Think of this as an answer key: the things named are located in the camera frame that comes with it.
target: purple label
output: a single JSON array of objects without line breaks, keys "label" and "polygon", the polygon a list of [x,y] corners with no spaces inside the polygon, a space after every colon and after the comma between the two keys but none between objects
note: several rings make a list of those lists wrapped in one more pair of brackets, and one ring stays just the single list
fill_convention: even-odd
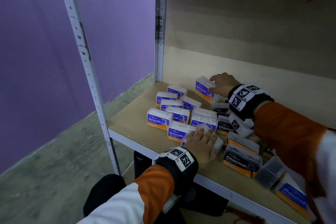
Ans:
[{"label": "purple label", "polygon": [[196,90],[198,90],[200,93],[206,95],[206,96],[210,96],[213,97],[215,94],[214,93],[210,93],[208,91],[208,88],[205,87],[203,84],[196,82]]},{"label": "purple label", "polygon": [[194,109],[194,107],[195,107],[194,105],[183,101],[183,108],[184,109],[189,109],[190,111],[192,111]]},{"label": "purple label", "polygon": [[[199,122],[199,121],[197,121],[197,120],[192,120],[191,123],[190,123],[190,125],[196,127],[197,125],[202,124],[202,123],[205,123],[205,122]],[[205,123],[205,124],[208,125],[209,128],[212,128],[213,131],[216,130],[216,125],[208,124],[208,123]]]},{"label": "purple label", "polygon": [[166,111],[167,106],[173,106],[173,107],[182,108],[180,105],[161,105],[161,110],[162,111]]},{"label": "purple label", "polygon": [[155,115],[148,115],[147,116],[147,121],[152,124],[156,125],[169,125],[169,120],[157,117]]},{"label": "purple label", "polygon": [[180,115],[179,113],[173,113],[173,120],[176,122],[184,122],[185,120],[188,122],[188,116]]},{"label": "purple label", "polygon": [[283,193],[286,197],[288,197],[290,200],[297,203],[303,209],[307,209],[307,196],[299,192],[292,185],[286,183],[279,189],[279,191]]},{"label": "purple label", "polygon": [[171,88],[168,88],[168,92],[171,92],[171,93],[177,93],[178,95],[178,98],[182,97],[184,95],[183,92],[180,92],[180,91],[176,91],[176,90],[173,90]]},{"label": "purple label", "polygon": [[171,128],[168,129],[168,136],[170,137],[174,137],[176,139],[182,139],[185,135],[186,135],[185,132]]},{"label": "purple label", "polygon": [[156,97],[156,103],[157,103],[157,104],[161,104],[161,99],[177,100],[177,99],[175,99],[175,98]]}]

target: hand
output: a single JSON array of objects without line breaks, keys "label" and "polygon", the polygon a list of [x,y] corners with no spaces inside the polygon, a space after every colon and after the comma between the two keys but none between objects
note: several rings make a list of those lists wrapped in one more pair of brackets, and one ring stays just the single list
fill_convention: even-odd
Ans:
[{"label": "hand", "polygon": [[229,92],[237,85],[241,83],[238,82],[232,75],[223,73],[217,74],[210,78],[210,81],[215,81],[217,87],[210,88],[209,91],[211,93],[216,93],[221,95],[222,97],[228,97]]},{"label": "hand", "polygon": [[190,132],[184,145],[184,148],[190,151],[197,159],[199,168],[205,167],[216,157],[213,145],[217,140],[217,135],[211,136],[213,132],[212,129],[209,129],[206,134],[203,132],[204,129],[201,128],[194,138],[195,132]]}]

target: left hand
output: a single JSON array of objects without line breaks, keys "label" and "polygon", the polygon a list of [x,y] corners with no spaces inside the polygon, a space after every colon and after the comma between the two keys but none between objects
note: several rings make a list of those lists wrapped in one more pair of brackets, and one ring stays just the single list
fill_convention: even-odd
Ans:
[{"label": "left hand", "polygon": [[217,135],[211,136],[212,132],[213,130],[209,129],[208,132],[204,134],[204,129],[201,128],[199,132],[197,132],[197,135],[193,138],[195,132],[192,131],[185,142],[184,148],[195,156],[199,168],[206,167],[216,158],[213,145],[217,140]]}]

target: perforated metal post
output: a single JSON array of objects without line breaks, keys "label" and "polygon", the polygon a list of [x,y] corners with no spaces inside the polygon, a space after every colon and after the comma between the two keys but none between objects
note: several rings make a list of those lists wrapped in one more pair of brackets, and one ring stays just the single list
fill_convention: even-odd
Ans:
[{"label": "perforated metal post", "polygon": [[166,0],[156,0],[155,5],[155,70],[154,81],[162,82],[163,45],[165,40]]},{"label": "perforated metal post", "polygon": [[100,121],[101,128],[103,130],[104,138],[106,141],[108,152],[112,160],[113,168],[116,174],[121,175],[116,152],[115,152],[114,145],[113,145],[113,141],[112,139],[110,139],[109,132],[107,130],[104,105],[103,105],[102,97],[100,95],[99,86],[98,86],[95,70],[93,68],[93,63],[91,60],[89,48],[87,46],[84,29],[83,29],[83,25],[81,22],[81,17],[78,11],[77,2],[76,0],[64,0],[64,3],[68,11],[73,33],[76,38],[79,54],[81,56],[82,63],[85,69],[87,81],[89,82],[91,94],[92,94],[94,104],[97,109],[98,118]]}]

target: black pants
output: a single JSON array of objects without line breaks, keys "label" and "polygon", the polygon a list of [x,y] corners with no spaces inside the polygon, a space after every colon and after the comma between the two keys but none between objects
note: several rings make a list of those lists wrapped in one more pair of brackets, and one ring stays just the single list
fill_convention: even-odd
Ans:
[{"label": "black pants", "polygon": [[[151,164],[151,159],[138,152],[134,152],[135,178],[139,177]],[[125,187],[126,184],[121,176],[115,174],[104,176],[90,191],[83,207],[84,217],[88,216],[94,209],[107,202],[107,200]],[[155,224],[185,224],[186,222],[179,208],[211,216],[221,216],[223,214],[228,200],[196,183],[193,184],[192,191],[193,193],[188,193],[182,197],[168,213],[164,214],[161,212]]]}]

